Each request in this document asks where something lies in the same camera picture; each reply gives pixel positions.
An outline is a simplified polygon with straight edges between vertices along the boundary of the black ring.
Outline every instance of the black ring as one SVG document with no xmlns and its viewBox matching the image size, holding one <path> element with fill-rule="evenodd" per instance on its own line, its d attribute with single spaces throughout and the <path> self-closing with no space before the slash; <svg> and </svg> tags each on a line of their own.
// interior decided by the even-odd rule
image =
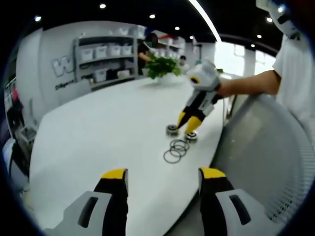
<svg viewBox="0 0 315 236">
<path fill-rule="evenodd" d="M 174 162 L 171 162 L 171 161 L 166 160 L 165 155 L 166 155 L 168 152 L 170 153 L 171 150 L 167 150 L 167 151 L 163 154 L 163 159 L 164 159 L 164 161 L 166 161 L 167 163 L 169 163 L 169 164 L 175 164 L 175 163 L 178 163 L 178 162 L 181 160 L 181 157 L 179 157 L 178 160 L 177 160 L 177 161 L 174 161 Z"/>
<path fill-rule="evenodd" d="M 183 144 L 185 144 L 185 146 L 183 148 L 186 150 L 189 149 L 189 144 L 187 142 L 185 142 L 184 140 L 181 140 L 181 139 L 175 139 L 175 140 L 171 141 L 171 143 L 169 145 L 171 148 L 173 148 L 176 143 L 183 143 Z"/>
<path fill-rule="evenodd" d="M 180 156 L 174 155 L 174 154 L 172 153 L 172 150 L 175 150 Z M 169 151 L 170 151 L 171 155 L 173 155 L 173 156 L 175 156 L 175 157 L 180 157 L 180 158 L 182 158 L 183 156 L 185 156 L 185 154 L 186 154 L 186 152 L 187 152 L 186 149 L 184 149 L 183 147 L 181 147 L 181 148 L 171 147 L 171 148 L 169 149 Z"/>
</svg>

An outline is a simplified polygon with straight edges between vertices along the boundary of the white sleeve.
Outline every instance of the white sleeve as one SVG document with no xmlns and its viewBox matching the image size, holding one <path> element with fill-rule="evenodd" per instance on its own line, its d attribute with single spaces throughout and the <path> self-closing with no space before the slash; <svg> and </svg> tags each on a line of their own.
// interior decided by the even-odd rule
<svg viewBox="0 0 315 236">
<path fill-rule="evenodd" d="M 282 40 L 282 45 L 280 48 L 280 51 L 278 52 L 277 56 L 276 56 L 276 61 L 273 64 L 273 69 L 282 77 L 282 73 L 283 73 L 283 66 L 284 66 L 284 37 Z"/>
<path fill-rule="evenodd" d="M 184 66 L 184 68 L 185 68 L 185 69 L 184 69 L 184 73 L 186 74 L 186 73 L 189 71 L 189 65 L 186 64 L 186 65 Z"/>
</svg>

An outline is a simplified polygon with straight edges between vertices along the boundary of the ceiling light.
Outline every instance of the ceiling light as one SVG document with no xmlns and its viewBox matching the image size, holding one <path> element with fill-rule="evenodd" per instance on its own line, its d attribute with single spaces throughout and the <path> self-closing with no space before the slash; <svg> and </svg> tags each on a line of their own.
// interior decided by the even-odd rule
<svg viewBox="0 0 315 236">
<path fill-rule="evenodd" d="M 205 10 L 202 8 L 202 6 L 198 3 L 197 0 L 189 0 L 189 2 L 194 6 L 194 8 L 199 12 L 199 14 L 202 16 L 204 21 L 207 23 L 208 27 L 212 31 L 214 37 L 216 38 L 217 42 L 222 42 L 215 26 L 213 25 L 212 21 L 210 20 L 209 16 L 205 12 Z"/>
<path fill-rule="evenodd" d="M 279 8 L 278 8 L 278 12 L 279 13 L 282 13 L 284 11 L 284 5 L 282 5 L 282 6 L 280 6 Z"/>
<path fill-rule="evenodd" d="M 41 20 L 41 17 L 40 16 L 35 16 L 35 21 L 36 22 L 39 22 Z"/>
</svg>

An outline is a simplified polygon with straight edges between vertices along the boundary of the wall lettering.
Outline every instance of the wall lettering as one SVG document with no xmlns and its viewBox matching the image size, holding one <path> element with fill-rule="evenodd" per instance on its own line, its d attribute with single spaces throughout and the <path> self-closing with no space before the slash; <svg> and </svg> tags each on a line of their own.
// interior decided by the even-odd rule
<svg viewBox="0 0 315 236">
<path fill-rule="evenodd" d="M 51 65 L 56 77 L 72 73 L 74 71 L 73 61 L 70 56 L 63 56 L 60 59 L 51 61 Z"/>
</svg>

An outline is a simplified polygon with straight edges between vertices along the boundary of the white tabletop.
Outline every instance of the white tabletop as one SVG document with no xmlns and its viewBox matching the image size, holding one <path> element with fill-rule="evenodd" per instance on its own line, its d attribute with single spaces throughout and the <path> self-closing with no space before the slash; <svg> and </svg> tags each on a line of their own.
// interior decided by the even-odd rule
<svg viewBox="0 0 315 236">
<path fill-rule="evenodd" d="M 30 168 L 40 227 L 57 226 L 63 211 L 85 191 L 93 191 L 103 173 L 127 168 L 126 235 L 164 235 L 196 193 L 198 168 L 210 165 L 223 126 L 220 100 L 182 160 L 164 161 L 172 140 L 165 128 L 177 123 L 191 92 L 185 77 L 174 77 L 168 85 L 142 79 L 93 92 L 48 113 Z"/>
</svg>

